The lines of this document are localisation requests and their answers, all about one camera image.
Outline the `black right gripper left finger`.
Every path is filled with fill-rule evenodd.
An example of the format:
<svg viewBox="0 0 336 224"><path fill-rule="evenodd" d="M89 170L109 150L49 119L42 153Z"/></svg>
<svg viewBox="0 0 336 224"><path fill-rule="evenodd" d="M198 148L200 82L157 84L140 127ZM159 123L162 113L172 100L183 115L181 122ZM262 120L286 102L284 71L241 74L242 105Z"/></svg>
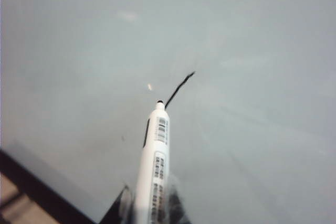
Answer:
<svg viewBox="0 0 336 224"><path fill-rule="evenodd" d="M128 185L124 185L100 223L133 223L133 206L133 191Z"/></svg>

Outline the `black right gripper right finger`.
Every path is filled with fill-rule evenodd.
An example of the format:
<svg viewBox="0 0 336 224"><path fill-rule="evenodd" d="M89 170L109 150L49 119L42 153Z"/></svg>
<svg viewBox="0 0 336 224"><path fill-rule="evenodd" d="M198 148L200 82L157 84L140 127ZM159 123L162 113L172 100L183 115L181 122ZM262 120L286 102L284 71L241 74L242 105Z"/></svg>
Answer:
<svg viewBox="0 0 336 224"><path fill-rule="evenodd" d="M167 191L167 222L191 224L192 222L184 207L183 199L179 195L178 186L178 178L175 175L170 174L168 179Z"/></svg>

